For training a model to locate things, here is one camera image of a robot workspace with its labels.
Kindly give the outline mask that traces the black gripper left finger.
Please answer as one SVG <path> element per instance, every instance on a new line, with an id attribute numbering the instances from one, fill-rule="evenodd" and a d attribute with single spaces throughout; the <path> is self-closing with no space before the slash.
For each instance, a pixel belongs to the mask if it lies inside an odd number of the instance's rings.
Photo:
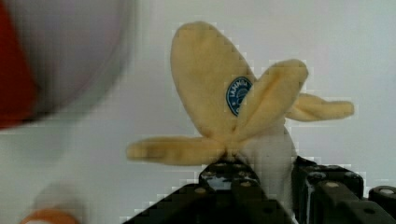
<path id="1" fill-rule="evenodd" d="M 122 224 L 293 224 L 276 200 L 268 198 L 250 166 L 219 160 L 199 182 L 166 196 Z"/>

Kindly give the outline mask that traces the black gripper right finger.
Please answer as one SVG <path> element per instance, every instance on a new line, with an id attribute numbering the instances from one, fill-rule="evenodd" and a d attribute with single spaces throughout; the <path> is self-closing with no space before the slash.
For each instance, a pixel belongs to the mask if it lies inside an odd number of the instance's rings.
<path id="1" fill-rule="evenodd" d="M 297 158 L 292 171 L 293 212 L 299 224 L 396 224 L 395 188 L 363 195 L 363 178 L 339 165 Z"/>

